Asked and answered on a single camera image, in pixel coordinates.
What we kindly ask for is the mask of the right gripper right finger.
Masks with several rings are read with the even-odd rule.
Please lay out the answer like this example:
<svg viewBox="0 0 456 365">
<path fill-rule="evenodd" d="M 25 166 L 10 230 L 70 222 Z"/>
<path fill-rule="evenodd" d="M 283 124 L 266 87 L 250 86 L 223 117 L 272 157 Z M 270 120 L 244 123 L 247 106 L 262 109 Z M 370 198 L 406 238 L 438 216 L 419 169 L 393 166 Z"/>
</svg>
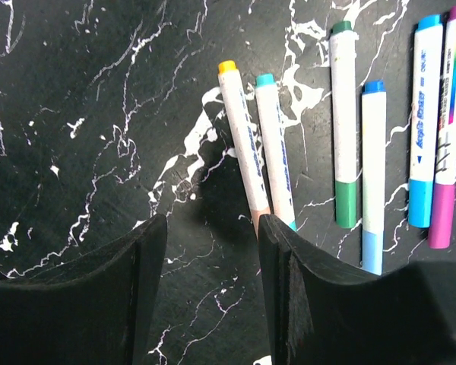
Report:
<svg viewBox="0 0 456 365">
<path fill-rule="evenodd" d="M 273 363 L 456 364 L 456 262 L 374 275 L 270 214 L 258 251 Z"/>
</svg>

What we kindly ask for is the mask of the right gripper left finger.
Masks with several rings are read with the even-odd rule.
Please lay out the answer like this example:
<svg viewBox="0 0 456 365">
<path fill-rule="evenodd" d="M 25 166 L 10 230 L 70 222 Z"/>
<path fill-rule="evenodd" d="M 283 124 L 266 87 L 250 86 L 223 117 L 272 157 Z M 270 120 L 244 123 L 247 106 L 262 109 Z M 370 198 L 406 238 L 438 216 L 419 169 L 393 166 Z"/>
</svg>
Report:
<svg viewBox="0 0 456 365">
<path fill-rule="evenodd" d="M 0 364 L 142 364 L 166 241 L 158 214 L 30 278 L 0 272 Z"/>
</svg>

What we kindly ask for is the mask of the teal capped white marker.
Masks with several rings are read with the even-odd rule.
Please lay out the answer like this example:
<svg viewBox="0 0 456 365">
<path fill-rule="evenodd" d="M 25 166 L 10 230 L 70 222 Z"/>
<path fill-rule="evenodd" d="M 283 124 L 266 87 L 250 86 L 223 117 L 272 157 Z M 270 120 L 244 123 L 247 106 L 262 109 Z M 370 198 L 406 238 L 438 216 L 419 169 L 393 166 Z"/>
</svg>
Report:
<svg viewBox="0 0 456 365">
<path fill-rule="evenodd" d="M 272 74 L 262 74 L 256 78 L 255 97 L 274 214 L 296 231 L 280 100 Z"/>
</svg>

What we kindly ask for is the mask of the orange capped white marker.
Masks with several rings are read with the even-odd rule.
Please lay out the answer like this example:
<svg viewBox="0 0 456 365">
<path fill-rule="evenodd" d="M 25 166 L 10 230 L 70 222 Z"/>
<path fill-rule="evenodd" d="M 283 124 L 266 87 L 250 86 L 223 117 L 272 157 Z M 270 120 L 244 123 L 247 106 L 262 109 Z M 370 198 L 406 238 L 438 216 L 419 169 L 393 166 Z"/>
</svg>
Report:
<svg viewBox="0 0 456 365">
<path fill-rule="evenodd" d="M 218 65 L 218 81 L 239 161 L 240 173 L 255 231 L 260 217 L 271 212 L 251 129 L 250 115 L 239 69 L 233 60 Z"/>
</svg>

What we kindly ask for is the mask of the dark green capped marker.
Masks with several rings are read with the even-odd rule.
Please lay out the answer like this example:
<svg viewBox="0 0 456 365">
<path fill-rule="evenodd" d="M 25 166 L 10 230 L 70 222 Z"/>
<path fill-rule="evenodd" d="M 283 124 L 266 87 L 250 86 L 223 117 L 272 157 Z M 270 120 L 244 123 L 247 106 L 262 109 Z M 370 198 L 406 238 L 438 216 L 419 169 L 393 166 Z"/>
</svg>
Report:
<svg viewBox="0 0 456 365">
<path fill-rule="evenodd" d="M 356 36 L 350 21 L 340 21 L 330 37 L 336 222 L 356 224 Z"/>
</svg>

